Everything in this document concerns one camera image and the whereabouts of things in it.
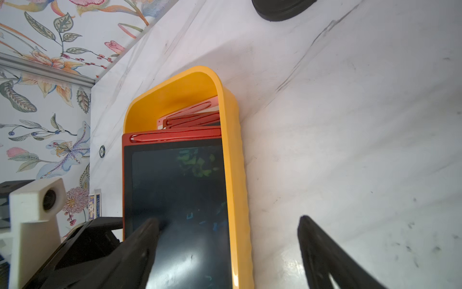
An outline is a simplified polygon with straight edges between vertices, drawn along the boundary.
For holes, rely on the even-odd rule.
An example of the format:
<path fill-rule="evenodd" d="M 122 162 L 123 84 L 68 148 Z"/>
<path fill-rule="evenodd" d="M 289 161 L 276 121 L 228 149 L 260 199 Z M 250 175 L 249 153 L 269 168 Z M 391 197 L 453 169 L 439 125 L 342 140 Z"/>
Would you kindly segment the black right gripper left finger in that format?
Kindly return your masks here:
<path fill-rule="evenodd" d="M 145 288 L 159 235 L 158 219 L 148 219 L 71 289 Z"/>

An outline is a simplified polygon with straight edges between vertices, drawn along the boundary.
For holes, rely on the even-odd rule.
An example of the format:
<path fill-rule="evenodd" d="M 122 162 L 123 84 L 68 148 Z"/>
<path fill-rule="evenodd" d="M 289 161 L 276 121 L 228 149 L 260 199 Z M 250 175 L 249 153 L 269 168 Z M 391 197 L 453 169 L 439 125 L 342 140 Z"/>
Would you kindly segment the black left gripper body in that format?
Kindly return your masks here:
<path fill-rule="evenodd" d="M 76 228 L 39 267 L 26 289 L 71 289 L 120 244 L 121 217 L 99 217 Z"/>

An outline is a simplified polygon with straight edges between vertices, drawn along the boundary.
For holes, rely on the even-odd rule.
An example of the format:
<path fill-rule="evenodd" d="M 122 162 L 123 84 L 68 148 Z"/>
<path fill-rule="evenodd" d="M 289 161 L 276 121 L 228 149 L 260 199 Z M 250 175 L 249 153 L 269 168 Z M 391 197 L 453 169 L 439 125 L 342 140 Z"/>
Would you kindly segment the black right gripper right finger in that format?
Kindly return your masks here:
<path fill-rule="evenodd" d="M 309 216 L 298 225 L 298 242 L 311 289 L 383 289 L 384 286 L 352 259 Z"/>

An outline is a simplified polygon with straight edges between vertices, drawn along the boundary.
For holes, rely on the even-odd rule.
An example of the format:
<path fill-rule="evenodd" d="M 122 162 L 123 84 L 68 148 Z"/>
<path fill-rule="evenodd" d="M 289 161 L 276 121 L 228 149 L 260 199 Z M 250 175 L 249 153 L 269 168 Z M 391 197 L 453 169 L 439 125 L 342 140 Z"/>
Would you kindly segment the red writing tablet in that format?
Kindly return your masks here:
<path fill-rule="evenodd" d="M 231 288 L 221 128 L 126 133 L 122 152 L 125 237 L 160 223 L 147 288 Z"/>
<path fill-rule="evenodd" d="M 183 116 L 176 116 L 166 118 L 163 120 L 164 129 L 188 128 L 195 126 L 208 126 L 214 124 L 220 124 L 220 113 L 218 111 L 185 114 Z"/>

